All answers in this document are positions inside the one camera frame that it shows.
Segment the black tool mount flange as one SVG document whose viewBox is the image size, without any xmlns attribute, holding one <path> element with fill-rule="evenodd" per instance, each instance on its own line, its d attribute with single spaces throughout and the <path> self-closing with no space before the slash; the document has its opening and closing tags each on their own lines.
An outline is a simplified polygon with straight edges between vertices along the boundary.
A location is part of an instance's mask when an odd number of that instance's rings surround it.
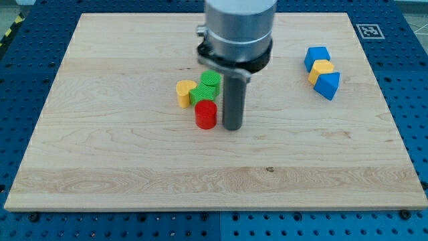
<svg viewBox="0 0 428 241">
<path fill-rule="evenodd" d="M 252 74 L 259 72 L 267 66 L 270 61 L 273 41 L 271 40 L 267 50 L 254 60 L 247 62 L 234 62 L 215 55 L 213 49 L 206 41 L 197 46 L 198 63 L 207 66 L 220 74 L 250 83 Z"/>
</svg>

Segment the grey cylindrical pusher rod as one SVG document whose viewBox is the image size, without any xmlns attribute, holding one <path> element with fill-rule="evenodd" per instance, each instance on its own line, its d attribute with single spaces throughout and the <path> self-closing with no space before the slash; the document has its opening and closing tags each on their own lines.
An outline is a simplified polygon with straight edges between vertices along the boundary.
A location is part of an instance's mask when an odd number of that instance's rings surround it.
<svg viewBox="0 0 428 241">
<path fill-rule="evenodd" d="M 243 80 L 224 75 L 222 125 L 227 130 L 236 131 L 242 126 L 246 86 Z"/>
</svg>

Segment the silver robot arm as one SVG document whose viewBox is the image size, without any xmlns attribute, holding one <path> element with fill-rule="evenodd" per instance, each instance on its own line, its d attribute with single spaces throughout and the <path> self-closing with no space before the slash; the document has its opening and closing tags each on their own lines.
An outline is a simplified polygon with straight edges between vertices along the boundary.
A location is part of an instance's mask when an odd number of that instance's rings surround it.
<svg viewBox="0 0 428 241">
<path fill-rule="evenodd" d="M 246 87 L 265 68 L 273 47 L 277 0 L 206 0 L 198 62 L 223 75 L 222 125 L 241 128 Z"/>
</svg>

